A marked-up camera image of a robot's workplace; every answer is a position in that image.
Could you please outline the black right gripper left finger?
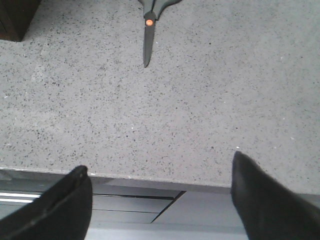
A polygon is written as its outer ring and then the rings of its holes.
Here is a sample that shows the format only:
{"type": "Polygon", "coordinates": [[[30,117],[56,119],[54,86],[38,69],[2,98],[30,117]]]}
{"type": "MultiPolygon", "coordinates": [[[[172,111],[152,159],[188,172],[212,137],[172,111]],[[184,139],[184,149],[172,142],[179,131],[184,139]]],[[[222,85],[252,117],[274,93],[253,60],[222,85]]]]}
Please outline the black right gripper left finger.
{"type": "Polygon", "coordinates": [[[93,188],[77,166],[39,198],[0,221],[2,240],[83,240],[92,217],[93,188]]]}

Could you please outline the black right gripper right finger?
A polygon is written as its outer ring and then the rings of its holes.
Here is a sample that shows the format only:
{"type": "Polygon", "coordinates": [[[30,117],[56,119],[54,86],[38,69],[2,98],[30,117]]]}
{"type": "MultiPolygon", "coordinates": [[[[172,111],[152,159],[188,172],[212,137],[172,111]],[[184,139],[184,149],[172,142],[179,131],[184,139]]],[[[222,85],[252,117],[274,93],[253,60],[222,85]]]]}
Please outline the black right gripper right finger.
{"type": "Polygon", "coordinates": [[[250,240],[318,240],[320,209],[236,151],[231,198],[250,240]]]}

